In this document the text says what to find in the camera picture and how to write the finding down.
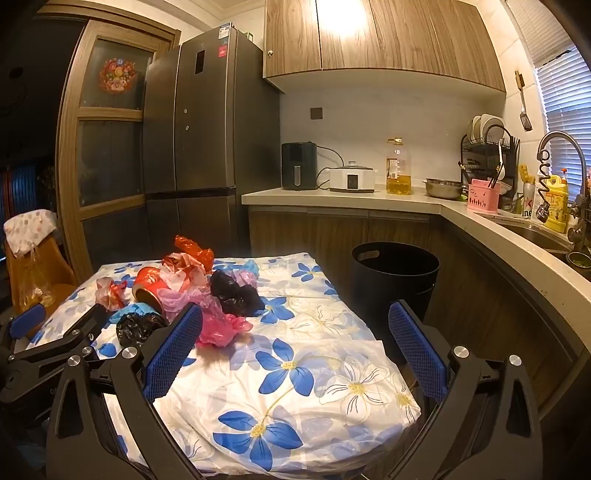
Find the red white snack bag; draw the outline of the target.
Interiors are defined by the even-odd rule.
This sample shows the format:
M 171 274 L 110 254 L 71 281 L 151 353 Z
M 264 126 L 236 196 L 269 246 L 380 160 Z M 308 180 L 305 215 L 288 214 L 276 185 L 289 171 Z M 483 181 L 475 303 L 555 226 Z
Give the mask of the red white snack bag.
M 126 281 L 116 282 L 110 277 L 97 279 L 95 303 L 103 306 L 110 312 L 120 310 L 126 305 L 124 299 L 126 286 Z

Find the wooden glass door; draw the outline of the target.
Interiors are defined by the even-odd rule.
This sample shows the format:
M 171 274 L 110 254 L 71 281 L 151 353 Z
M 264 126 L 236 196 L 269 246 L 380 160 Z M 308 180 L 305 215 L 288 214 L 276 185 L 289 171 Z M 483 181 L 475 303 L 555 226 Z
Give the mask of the wooden glass door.
M 61 101 L 56 162 L 58 213 L 80 282 L 104 264 L 152 255 L 142 173 L 146 77 L 172 45 L 95 19 L 77 43 Z M 99 72 L 111 58 L 135 63 L 135 83 L 125 93 L 99 88 Z

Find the stainless steel bowl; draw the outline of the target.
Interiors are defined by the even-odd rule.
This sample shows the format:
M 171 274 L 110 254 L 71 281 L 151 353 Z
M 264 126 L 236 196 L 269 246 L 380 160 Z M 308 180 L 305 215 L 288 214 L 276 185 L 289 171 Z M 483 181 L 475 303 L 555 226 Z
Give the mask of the stainless steel bowl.
M 464 185 L 462 182 L 426 179 L 426 193 L 430 197 L 446 200 L 459 200 L 464 194 Z

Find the orange red plastic bag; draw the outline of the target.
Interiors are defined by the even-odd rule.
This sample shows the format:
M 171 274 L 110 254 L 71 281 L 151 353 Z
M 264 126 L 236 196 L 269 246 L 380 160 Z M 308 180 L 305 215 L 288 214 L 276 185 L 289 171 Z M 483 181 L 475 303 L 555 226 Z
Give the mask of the orange red plastic bag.
M 174 238 L 174 246 L 181 252 L 188 254 L 193 259 L 197 260 L 206 273 L 211 273 L 214 262 L 214 251 L 209 248 L 201 248 L 197 242 L 181 235 L 176 235 Z

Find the hanging metal spatula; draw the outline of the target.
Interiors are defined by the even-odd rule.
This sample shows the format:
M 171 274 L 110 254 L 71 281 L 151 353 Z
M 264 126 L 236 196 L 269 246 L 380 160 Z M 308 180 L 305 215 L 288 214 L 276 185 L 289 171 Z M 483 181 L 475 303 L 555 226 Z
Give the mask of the hanging metal spatula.
M 516 80 L 517 88 L 519 90 L 520 101 L 521 101 L 521 111 L 520 111 L 519 118 L 520 118 L 520 121 L 522 123 L 524 130 L 526 132 L 531 132 L 533 130 L 533 124 L 532 124 L 531 119 L 529 117 L 529 114 L 527 111 L 527 106 L 526 106 L 525 81 L 524 81 L 523 75 L 521 74 L 521 72 L 519 70 L 516 70 L 514 72 L 514 74 L 515 74 L 515 80 Z

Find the window blinds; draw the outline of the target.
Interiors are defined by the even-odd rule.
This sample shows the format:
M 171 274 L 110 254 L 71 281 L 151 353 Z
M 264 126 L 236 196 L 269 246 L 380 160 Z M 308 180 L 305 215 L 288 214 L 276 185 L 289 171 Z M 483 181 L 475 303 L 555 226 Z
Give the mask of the window blinds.
M 533 62 L 546 128 L 570 134 L 590 160 L 590 69 L 575 42 L 540 1 L 509 1 Z

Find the red floral door decoration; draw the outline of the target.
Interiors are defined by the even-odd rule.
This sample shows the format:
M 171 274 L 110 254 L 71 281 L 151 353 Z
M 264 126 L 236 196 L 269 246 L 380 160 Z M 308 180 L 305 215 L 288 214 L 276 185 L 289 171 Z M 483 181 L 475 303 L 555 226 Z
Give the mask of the red floral door decoration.
M 135 63 L 123 58 L 105 61 L 98 75 L 99 88 L 108 94 L 118 95 L 130 90 L 135 83 Z

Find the small black plastic bag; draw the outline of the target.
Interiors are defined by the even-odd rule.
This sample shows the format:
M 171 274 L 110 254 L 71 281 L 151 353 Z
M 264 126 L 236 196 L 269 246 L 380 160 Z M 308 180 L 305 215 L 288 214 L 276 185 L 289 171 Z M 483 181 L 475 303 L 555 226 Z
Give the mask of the small black plastic bag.
M 167 321 L 158 313 L 127 313 L 116 325 L 116 334 L 122 348 L 141 347 L 153 332 L 165 328 Z

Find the pink utensil holder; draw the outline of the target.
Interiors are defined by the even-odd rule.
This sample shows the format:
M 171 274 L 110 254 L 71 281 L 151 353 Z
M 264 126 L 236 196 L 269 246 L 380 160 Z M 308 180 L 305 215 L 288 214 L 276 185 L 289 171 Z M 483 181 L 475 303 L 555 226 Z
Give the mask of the pink utensil holder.
M 488 180 L 473 179 L 468 189 L 468 209 L 487 214 L 496 214 L 499 206 L 500 185 L 489 185 Z

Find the wooden lower cabinets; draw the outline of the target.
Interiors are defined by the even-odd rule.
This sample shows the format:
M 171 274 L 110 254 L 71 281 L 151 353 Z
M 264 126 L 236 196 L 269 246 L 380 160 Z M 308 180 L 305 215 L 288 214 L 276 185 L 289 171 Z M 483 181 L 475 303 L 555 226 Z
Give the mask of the wooden lower cabinets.
M 590 395 L 590 351 L 541 289 L 441 215 L 249 207 L 256 256 L 311 254 L 380 339 L 405 299 L 452 345 L 519 355 L 544 416 Z

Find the steel sink basin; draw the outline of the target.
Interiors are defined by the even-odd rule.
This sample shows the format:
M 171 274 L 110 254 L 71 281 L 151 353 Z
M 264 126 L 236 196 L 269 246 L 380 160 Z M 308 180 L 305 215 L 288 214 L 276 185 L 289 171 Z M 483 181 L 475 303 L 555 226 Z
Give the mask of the steel sink basin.
M 560 235 L 531 223 L 517 222 L 513 219 L 496 219 L 495 222 L 546 250 L 565 263 L 583 269 L 590 268 L 589 253 L 575 253 L 574 246 Z

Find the red clear snack wrapper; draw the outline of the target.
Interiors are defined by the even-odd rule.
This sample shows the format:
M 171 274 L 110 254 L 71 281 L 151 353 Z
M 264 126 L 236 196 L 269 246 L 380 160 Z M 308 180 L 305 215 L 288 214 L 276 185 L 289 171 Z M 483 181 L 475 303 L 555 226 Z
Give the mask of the red clear snack wrapper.
M 176 292 L 207 286 L 204 264 L 187 253 L 171 253 L 160 266 L 160 278 Z

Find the red paper cup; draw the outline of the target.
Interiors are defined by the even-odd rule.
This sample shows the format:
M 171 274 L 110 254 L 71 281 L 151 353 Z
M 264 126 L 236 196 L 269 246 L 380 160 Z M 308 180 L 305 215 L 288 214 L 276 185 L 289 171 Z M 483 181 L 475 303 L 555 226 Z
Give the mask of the red paper cup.
M 163 295 L 170 291 L 171 289 L 160 276 L 160 269 L 153 266 L 141 268 L 132 286 L 134 300 L 147 304 L 159 314 L 164 313 Z

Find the black dish rack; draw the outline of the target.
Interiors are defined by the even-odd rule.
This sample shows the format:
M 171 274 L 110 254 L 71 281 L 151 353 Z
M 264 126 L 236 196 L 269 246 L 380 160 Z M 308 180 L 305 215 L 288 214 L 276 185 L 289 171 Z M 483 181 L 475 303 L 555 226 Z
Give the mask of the black dish rack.
M 500 117 L 484 113 L 470 120 L 458 162 L 465 193 L 473 180 L 489 184 L 496 179 L 499 208 L 511 211 L 518 194 L 520 146 L 520 139 L 509 132 Z

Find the yellow detergent bottle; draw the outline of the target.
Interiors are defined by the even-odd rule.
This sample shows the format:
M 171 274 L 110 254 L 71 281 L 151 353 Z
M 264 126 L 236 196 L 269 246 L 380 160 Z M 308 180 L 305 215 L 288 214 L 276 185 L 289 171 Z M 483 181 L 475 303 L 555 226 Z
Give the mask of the yellow detergent bottle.
M 549 204 L 549 213 L 545 225 L 555 232 L 564 234 L 569 221 L 567 179 L 565 176 L 552 175 L 546 181 L 546 185 L 549 188 L 545 194 Z

